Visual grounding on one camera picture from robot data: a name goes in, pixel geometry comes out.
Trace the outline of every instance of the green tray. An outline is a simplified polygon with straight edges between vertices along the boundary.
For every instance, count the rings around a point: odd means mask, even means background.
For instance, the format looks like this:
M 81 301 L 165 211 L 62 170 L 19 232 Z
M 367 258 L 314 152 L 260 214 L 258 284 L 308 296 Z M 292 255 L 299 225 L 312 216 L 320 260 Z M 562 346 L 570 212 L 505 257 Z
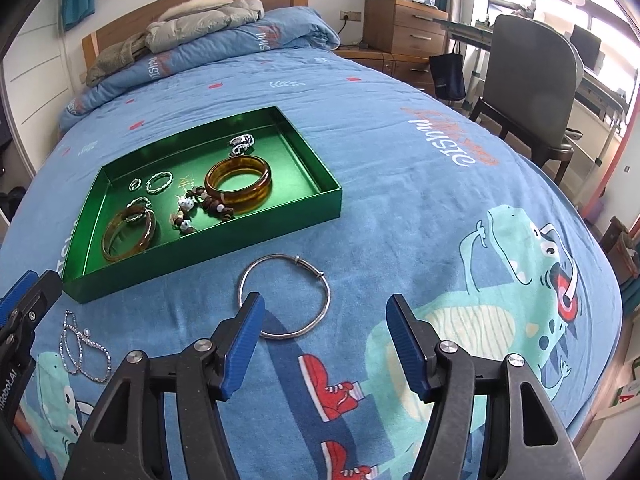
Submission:
M 252 155 L 265 159 L 271 167 L 273 189 L 268 199 L 229 222 L 220 222 L 198 208 L 190 215 L 198 231 L 180 234 L 168 221 L 177 211 L 176 196 L 202 186 L 209 168 L 228 156 L 229 140 L 247 133 L 255 139 Z M 170 171 L 174 180 L 163 192 L 148 195 L 146 181 L 159 171 Z M 139 178 L 142 185 L 131 192 L 129 184 L 134 178 Z M 256 179 L 255 175 L 236 175 L 222 188 L 239 189 Z M 111 218 L 139 196 L 151 200 L 156 214 L 151 245 L 142 253 L 109 263 L 100 250 L 102 234 Z M 276 107 L 201 124 L 143 146 L 100 169 L 69 244 L 62 274 L 64 290 L 80 303 L 95 300 L 221 254 L 338 218 L 341 205 L 340 185 Z M 124 227 L 113 241 L 111 253 L 123 253 L 132 247 L 140 238 L 143 223 Z

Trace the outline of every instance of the amber bangle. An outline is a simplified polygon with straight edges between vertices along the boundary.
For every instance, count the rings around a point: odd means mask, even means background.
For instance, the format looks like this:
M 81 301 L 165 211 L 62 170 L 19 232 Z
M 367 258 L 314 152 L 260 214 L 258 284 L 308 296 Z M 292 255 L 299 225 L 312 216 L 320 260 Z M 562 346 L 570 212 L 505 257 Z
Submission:
M 119 254 L 118 256 L 113 256 L 110 254 L 111 243 L 113 242 L 113 238 L 118 232 L 118 229 L 122 227 L 122 225 L 127 221 L 127 218 L 130 218 L 134 215 L 144 215 L 145 217 L 145 231 L 142 234 L 140 240 L 136 242 L 136 244 L 126 253 Z M 123 209 L 116 216 L 113 217 L 107 228 L 104 230 L 104 234 L 102 235 L 102 256 L 108 262 L 119 262 L 120 260 L 124 260 L 124 258 L 129 258 L 134 254 L 141 253 L 149 247 L 149 243 L 151 242 L 151 238 L 154 237 L 154 233 L 156 232 L 156 215 L 151 209 L 147 209 L 142 205 L 132 205 Z
M 258 174 L 260 178 L 242 189 L 223 191 L 217 188 L 223 180 L 243 173 Z M 232 207 L 236 213 L 251 211 L 264 202 L 271 192 L 271 182 L 271 168 L 267 161 L 253 155 L 225 158 L 211 168 L 204 177 L 207 194 L 224 205 Z

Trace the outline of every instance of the gray chair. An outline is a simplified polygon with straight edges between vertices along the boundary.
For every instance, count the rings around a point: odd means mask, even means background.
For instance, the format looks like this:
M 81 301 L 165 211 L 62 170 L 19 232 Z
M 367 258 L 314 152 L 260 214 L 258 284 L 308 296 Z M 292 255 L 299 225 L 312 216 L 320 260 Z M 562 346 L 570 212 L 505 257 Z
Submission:
M 566 136 L 575 91 L 584 74 L 578 51 L 548 25 L 519 16 L 496 18 L 484 93 L 469 119 L 482 113 L 531 148 L 539 168 L 548 160 L 561 161 L 554 179 L 564 177 L 574 154 Z

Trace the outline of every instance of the cartoon dinosaur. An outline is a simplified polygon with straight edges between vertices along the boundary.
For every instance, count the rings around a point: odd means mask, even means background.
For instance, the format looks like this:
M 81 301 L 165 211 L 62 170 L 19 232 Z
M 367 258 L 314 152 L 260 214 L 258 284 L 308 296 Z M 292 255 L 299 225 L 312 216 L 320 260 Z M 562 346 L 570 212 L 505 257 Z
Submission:
M 478 288 L 472 273 L 478 239 L 484 248 L 489 240 L 508 270 L 510 282 Z M 570 262 L 571 277 L 562 269 L 558 245 Z M 478 221 L 476 230 L 462 240 L 460 257 L 466 290 L 445 292 L 415 309 L 414 314 L 429 321 L 440 338 L 456 341 L 471 355 L 502 360 L 506 354 L 518 352 L 540 380 L 552 349 L 578 313 L 578 272 L 555 228 L 548 224 L 539 229 L 523 209 L 501 205 L 488 211 L 486 227 Z M 389 470 L 394 480 L 401 480 L 413 467 L 432 406 L 409 390 L 384 320 L 367 338 L 365 361 L 366 381 L 330 385 L 318 357 L 305 354 L 298 358 L 323 421 L 344 416 L 364 397 L 374 399 L 395 457 L 372 471 Z M 546 387 L 551 399 L 571 372 L 562 358 L 560 371 L 558 382 Z M 484 423 L 485 408 L 486 399 L 477 397 L 471 431 Z M 331 462 L 332 457 L 325 458 Z
M 69 456 L 82 431 L 81 414 L 90 415 L 93 407 L 77 402 L 62 366 L 60 355 L 43 352 L 36 358 L 34 380 L 38 392 L 39 410 L 34 410 L 23 397 L 20 408 L 31 429 L 23 437 L 29 441 L 41 459 L 48 458 L 55 474 L 61 479 Z

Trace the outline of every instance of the bed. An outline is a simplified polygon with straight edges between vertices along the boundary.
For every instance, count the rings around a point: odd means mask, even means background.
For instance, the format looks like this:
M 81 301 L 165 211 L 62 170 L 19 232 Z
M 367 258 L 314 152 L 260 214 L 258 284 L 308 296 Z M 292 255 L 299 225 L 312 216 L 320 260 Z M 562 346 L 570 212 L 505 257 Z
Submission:
M 178 1 L 155 2 L 155 10 L 143 7 L 88 36 L 88 61 L 127 37 L 123 23 L 148 23 Z M 255 108 L 278 106 L 302 133 L 343 187 L 342 215 L 87 304 L 63 296 L 37 329 L 36 373 L 21 402 L 33 459 L 60 478 L 68 444 L 102 391 L 59 366 L 66 311 L 106 347 L 114 366 L 132 349 L 178 352 L 235 313 L 242 270 L 270 253 L 299 254 L 324 271 L 333 299 L 309 334 L 260 341 L 242 388 L 221 408 L 243 480 L 408 477 L 431 409 L 409 391 L 386 330 L 386 300 L 398 292 L 441 338 L 471 354 L 523 354 L 577 434 L 613 355 L 622 306 L 612 270 L 571 203 L 484 128 L 332 54 L 335 33 L 295 7 L 306 0 L 263 1 L 274 12 L 265 20 L 296 12 L 329 41 L 316 34 L 277 48 L 285 45 L 274 40 L 259 52 L 133 88 L 105 81 L 72 102 L 61 120 L 68 132 L 2 245 L 0 292 L 27 269 L 62 272 L 74 222 L 102 165 Z M 79 109 L 91 99 L 95 110 Z M 258 267 L 246 290 L 265 297 L 268 332 L 304 325 L 322 298 L 315 280 L 279 262 Z M 99 352 L 85 359 L 94 374 L 104 368 Z M 478 470 L 483 413 L 479 397 L 463 480 Z M 172 475 L 184 479 L 171 397 L 166 420 Z

